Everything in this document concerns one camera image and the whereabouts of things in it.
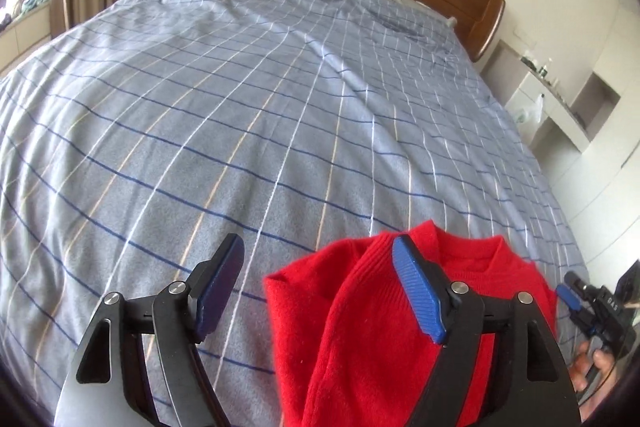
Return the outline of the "right hand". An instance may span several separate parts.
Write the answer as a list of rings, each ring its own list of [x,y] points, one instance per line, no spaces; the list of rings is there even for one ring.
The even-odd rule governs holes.
[[[616,358],[611,352],[590,347],[583,341],[576,349],[570,366],[574,390],[584,395],[580,399],[582,415],[588,416],[617,384]]]

